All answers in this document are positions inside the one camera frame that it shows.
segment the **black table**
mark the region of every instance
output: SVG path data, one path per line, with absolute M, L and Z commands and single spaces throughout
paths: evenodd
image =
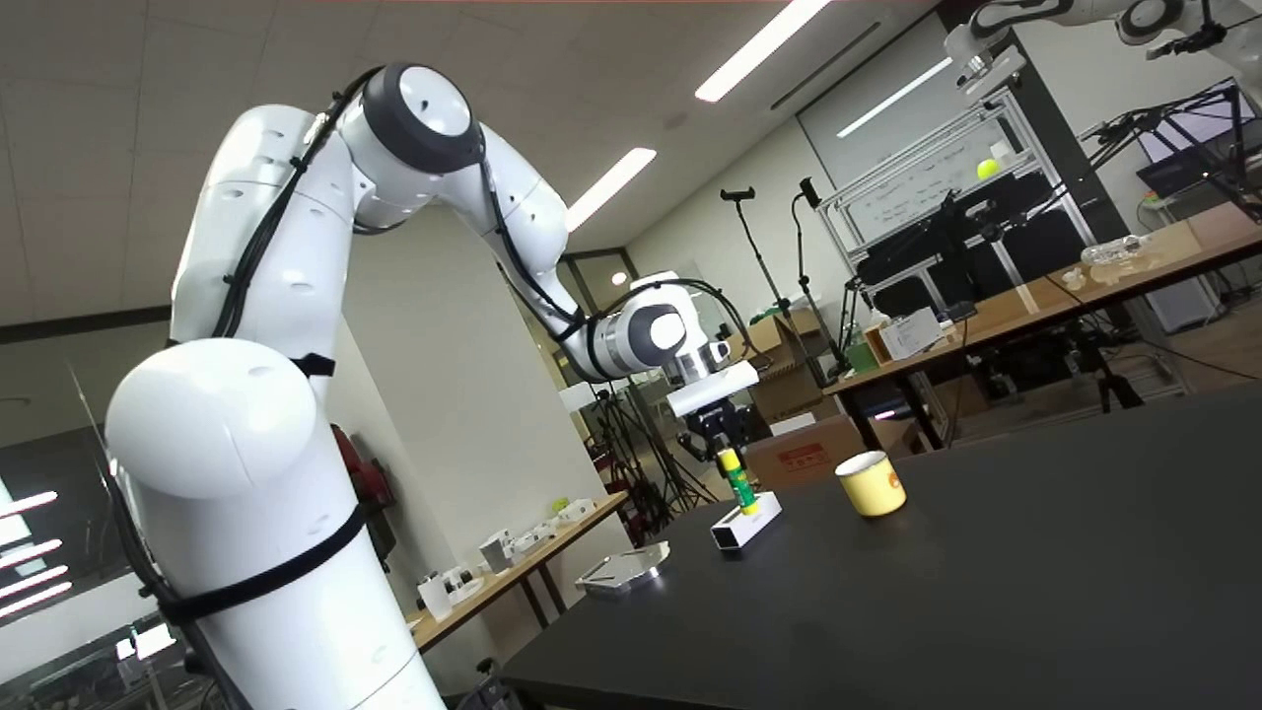
M 503 682 L 561 705 L 1257 710 L 1262 387 L 899 461 L 721 559 L 701 509 L 663 588 L 584 600 Z

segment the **table surface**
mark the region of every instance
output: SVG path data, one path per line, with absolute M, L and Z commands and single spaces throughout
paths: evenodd
M 1066 316 L 1147 293 L 1154 286 L 1180 279 L 1185 271 L 1197 271 L 1257 249 L 1262 249 L 1257 220 L 1250 220 L 1234 207 L 1208 208 L 1190 220 L 1176 220 L 1165 231 L 1147 233 L 1144 249 L 1126 262 L 1115 262 L 1112 270 L 1075 270 L 1083 277 L 1079 289 L 1068 289 L 1073 279 L 1066 279 L 1066 271 L 1073 270 L 1062 270 L 1021 289 L 976 302 L 976 311 L 958 325 L 954 344 L 937 344 L 914 361 L 879 362 L 875 373 L 834 379 L 832 387 L 818 390 L 818 399 L 881 383 L 891 377 L 937 362 L 966 348 L 981 348 L 981 344 L 1042 328 L 1047 321 L 1066 321 Z
M 432 644 L 440 644 L 450 633 L 456 633 L 461 624 L 470 624 L 482 607 L 490 607 L 491 600 L 499 600 L 511 586 L 521 586 L 529 574 L 537 574 L 540 563 L 548 563 L 557 553 L 562 553 L 569 546 L 577 546 L 586 529 L 596 529 L 601 516 L 611 516 L 620 504 L 628 500 L 628 495 L 611 495 L 601 500 L 596 500 L 596 509 L 586 516 L 578 516 L 577 527 L 561 529 L 552 541 L 537 546 L 529 558 L 521 558 L 511 570 L 499 570 L 498 578 L 486 580 L 486 588 L 478 588 L 470 600 L 461 600 L 450 616 L 432 621 L 429 613 L 417 613 L 407 621 L 408 641 L 427 650 Z
M 1262 705 L 1262 387 L 899 461 L 868 527 L 822 481 L 741 559 L 701 509 L 663 586 L 584 600 L 503 682 L 562 705 Z

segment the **white wall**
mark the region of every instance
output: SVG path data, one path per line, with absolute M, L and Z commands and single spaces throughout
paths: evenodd
M 1083 135 L 1130 108 L 1165 105 L 1229 77 L 1229 66 L 1210 55 L 1176 55 L 1152 62 L 1144 58 L 1144 49 L 1122 49 L 1112 26 L 1021 26 L 1016 36 L 1073 135 Z M 1108 198 L 1130 231 L 1137 207 L 1147 193 L 1137 179 L 1140 168 L 1144 152 L 1126 145 L 1101 170 Z
M 364 362 L 340 361 L 333 417 L 389 467 L 402 536 L 427 558 L 402 570 L 478 559 L 490 534 L 540 520 L 557 496 L 601 495 L 491 254 L 450 215 L 356 244 L 345 328 Z M 552 563 L 557 586 L 570 598 L 586 563 L 621 550 L 620 520 L 599 527 Z M 508 658 L 532 637 L 529 607 L 503 598 L 427 663 L 461 687 L 478 658 Z
M 717 203 L 717 191 L 751 187 L 755 198 L 743 203 L 749 233 L 759 244 L 776 289 L 789 302 L 795 302 L 799 289 L 795 289 L 795 249 L 791 249 L 789 203 L 791 203 L 799 179 L 811 179 L 811 187 L 818 193 L 832 193 L 799 127 L 783 124 L 755 152 L 749 152 L 741 161 L 734 161 L 708 187 L 701 187 L 688 203 L 683 203 L 667 220 L 659 220 L 650 233 L 642 233 L 632 244 L 633 270 L 637 271 L 663 271 L 663 270 L 694 271 L 694 277 L 717 286 L 741 310 L 743 321 L 755 311 L 768 311 L 771 293 L 766 289 L 766 277 L 743 244 L 741 220 L 730 203 Z M 816 302 L 818 304 L 841 302 L 846 270 L 841 264 L 818 216 L 807 207 L 799 207 L 799 233 L 803 233 L 803 270 L 811 277 Z

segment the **green object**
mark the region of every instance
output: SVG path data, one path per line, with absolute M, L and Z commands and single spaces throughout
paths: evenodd
M 721 477 L 734 487 L 734 496 L 741 509 L 751 509 L 755 504 L 755 495 L 751 495 L 751 481 L 743 474 L 743 461 L 736 449 L 717 449 L 717 470 Z
M 851 344 L 843 348 L 843 362 L 851 362 L 857 377 L 875 373 L 875 357 L 870 357 L 870 348 L 868 348 L 864 339 L 851 339 Z

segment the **lab room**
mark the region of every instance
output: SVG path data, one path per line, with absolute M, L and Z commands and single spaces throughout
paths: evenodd
M 13 0 L 0 710 L 1262 705 L 1262 0 Z

